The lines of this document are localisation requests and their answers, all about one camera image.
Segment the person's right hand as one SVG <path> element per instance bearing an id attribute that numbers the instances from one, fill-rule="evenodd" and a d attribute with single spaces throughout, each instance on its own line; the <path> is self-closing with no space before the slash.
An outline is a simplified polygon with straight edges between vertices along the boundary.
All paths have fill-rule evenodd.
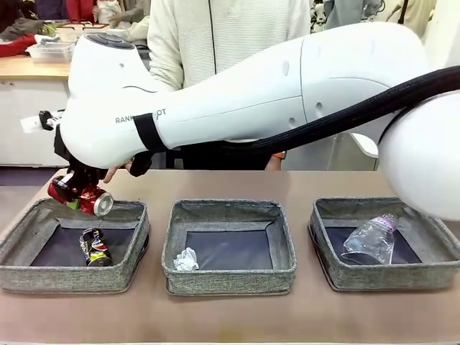
<path id="1" fill-rule="evenodd" d="M 132 167 L 132 161 L 128 161 L 128 162 L 125 162 L 123 165 L 117 165 L 116 167 L 109 168 L 103 179 L 103 183 L 109 183 L 118 170 L 124 168 L 125 170 L 129 172 L 131 170 L 131 167 Z"/>

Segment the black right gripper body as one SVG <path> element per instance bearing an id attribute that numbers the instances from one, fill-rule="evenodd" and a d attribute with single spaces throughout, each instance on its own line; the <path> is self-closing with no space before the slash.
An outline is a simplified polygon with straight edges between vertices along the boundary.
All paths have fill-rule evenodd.
<path id="1" fill-rule="evenodd" d="M 68 172 L 82 172 L 86 174 L 86 180 L 88 180 L 88 170 L 95 167 L 90 167 L 72 156 L 68 151 L 68 148 L 65 146 L 61 132 L 60 125 L 58 124 L 55 129 L 55 138 L 54 138 L 54 151 L 59 157 L 68 161 Z"/>

